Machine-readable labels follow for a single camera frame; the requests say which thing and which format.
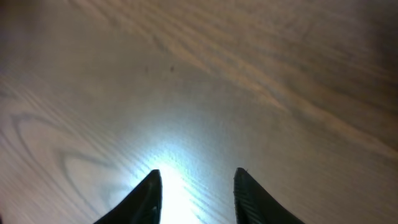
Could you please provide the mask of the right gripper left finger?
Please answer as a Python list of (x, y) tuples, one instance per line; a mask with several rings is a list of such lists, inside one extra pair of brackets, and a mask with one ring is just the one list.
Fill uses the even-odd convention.
[(111, 211), (94, 224), (159, 224), (162, 178), (154, 169)]

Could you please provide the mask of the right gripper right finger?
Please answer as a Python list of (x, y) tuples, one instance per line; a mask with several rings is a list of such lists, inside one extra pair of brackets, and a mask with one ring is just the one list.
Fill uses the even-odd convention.
[(233, 194), (237, 224), (303, 224), (241, 167), (234, 175)]

